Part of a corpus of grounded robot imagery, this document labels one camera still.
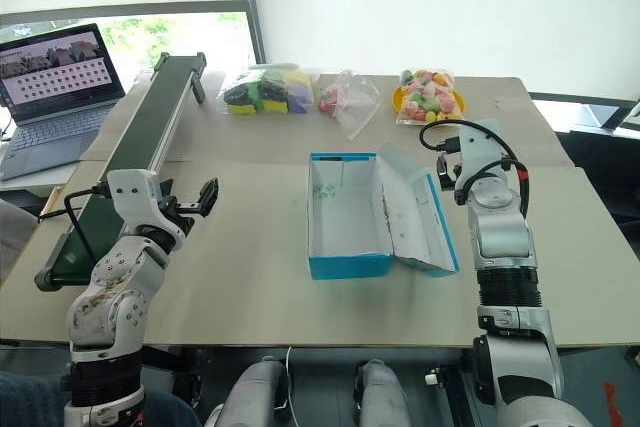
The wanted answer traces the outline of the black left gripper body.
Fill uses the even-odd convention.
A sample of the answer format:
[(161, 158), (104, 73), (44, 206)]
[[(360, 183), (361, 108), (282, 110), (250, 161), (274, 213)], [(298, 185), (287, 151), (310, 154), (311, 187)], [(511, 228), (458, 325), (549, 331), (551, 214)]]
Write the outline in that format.
[(198, 204), (182, 205), (173, 195), (165, 195), (158, 203), (161, 214), (172, 224), (177, 226), (185, 235), (188, 235), (195, 224), (195, 215), (200, 215)]

